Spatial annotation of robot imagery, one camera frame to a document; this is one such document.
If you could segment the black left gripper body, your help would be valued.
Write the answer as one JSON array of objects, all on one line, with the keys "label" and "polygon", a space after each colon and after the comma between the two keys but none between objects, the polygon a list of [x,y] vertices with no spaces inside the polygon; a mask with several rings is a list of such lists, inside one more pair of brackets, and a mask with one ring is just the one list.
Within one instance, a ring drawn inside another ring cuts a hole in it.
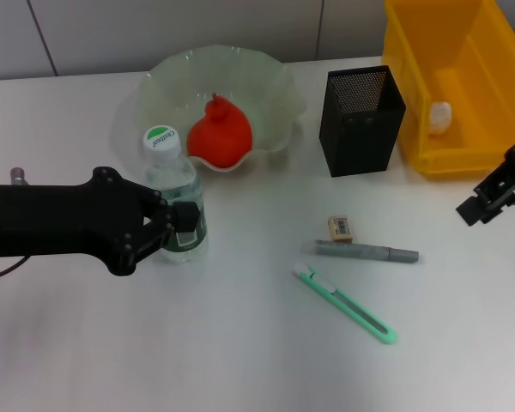
[{"label": "black left gripper body", "polygon": [[164,201],[97,167],[80,185],[0,185],[0,258],[86,254],[115,276],[164,243]]}]

